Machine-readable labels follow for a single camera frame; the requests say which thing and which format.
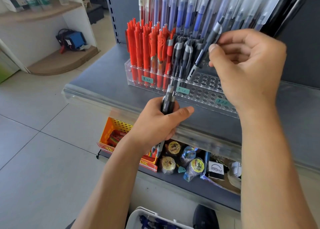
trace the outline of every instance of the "teal price sticker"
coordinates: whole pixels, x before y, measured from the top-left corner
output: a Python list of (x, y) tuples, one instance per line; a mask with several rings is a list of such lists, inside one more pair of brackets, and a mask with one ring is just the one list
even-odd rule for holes
[(230, 106), (230, 102), (229, 101), (227, 101), (225, 99), (221, 99), (221, 98), (217, 98), (214, 103), (215, 104), (225, 105), (225, 106)]
[(189, 89), (184, 88), (184, 87), (180, 87), (180, 86), (177, 86), (176, 91), (177, 91), (177, 93), (185, 93), (187, 95), (190, 93)]
[(149, 83), (153, 83), (153, 79), (150, 78), (150, 77), (145, 77), (145, 76), (141, 76), (142, 77), (142, 81), (146, 81), (146, 82), (149, 82)]

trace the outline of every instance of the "white basket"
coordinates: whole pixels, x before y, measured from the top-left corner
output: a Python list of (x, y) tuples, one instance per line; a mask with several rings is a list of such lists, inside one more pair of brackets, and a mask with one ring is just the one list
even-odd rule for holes
[(155, 213), (155, 212), (148, 210), (144, 207), (138, 207), (135, 209), (134, 212), (131, 213), (125, 229), (141, 229), (141, 227), (142, 227), (142, 225), (140, 223), (140, 216), (141, 215), (144, 215), (146, 218), (149, 217), (149, 218), (161, 219), (163, 221), (169, 222), (169, 223), (171, 223), (177, 227), (180, 227), (182, 229), (193, 229), (192, 227), (178, 223), (176, 220), (171, 221), (171, 220), (165, 219), (165, 218), (159, 216), (158, 213)]

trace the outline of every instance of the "orange box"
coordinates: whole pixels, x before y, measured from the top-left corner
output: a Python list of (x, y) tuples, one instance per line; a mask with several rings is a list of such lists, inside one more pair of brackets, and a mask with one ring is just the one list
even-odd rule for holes
[[(104, 127), (104, 130), (102, 132), (100, 141), (97, 142), (98, 146), (101, 148), (101, 150), (112, 154), (115, 148), (107, 145), (107, 140), (109, 139), (111, 133), (114, 130), (119, 130), (126, 134), (131, 130), (131, 128), (132, 128), (132, 125), (109, 117), (108, 120), (106, 121), (106, 126)], [(158, 166), (156, 165), (157, 163), (156, 153), (157, 151), (155, 151), (153, 154), (150, 151), (148, 154), (144, 155), (140, 160), (140, 166), (143, 166), (145, 168), (148, 168), (156, 172), (158, 170)]]

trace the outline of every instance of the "clear pen display stand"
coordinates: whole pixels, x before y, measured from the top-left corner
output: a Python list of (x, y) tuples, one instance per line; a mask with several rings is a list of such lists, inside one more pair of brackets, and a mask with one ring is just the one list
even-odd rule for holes
[(130, 60), (124, 66), (129, 85), (164, 96), (171, 79), (174, 79), (179, 83), (176, 88), (177, 100), (239, 118), (235, 107), (223, 94), (218, 77), (198, 72), (192, 81), (181, 81), (171, 76), (132, 66)]

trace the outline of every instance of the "right hand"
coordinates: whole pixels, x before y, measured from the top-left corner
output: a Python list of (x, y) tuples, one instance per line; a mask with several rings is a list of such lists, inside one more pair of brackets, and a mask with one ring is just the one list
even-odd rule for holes
[(209, 47), (209, 66), (215, 67), (228, 100), (238, 113), (262, 104), (275, 106), (286, 45), (253, 29), (221, 35)]

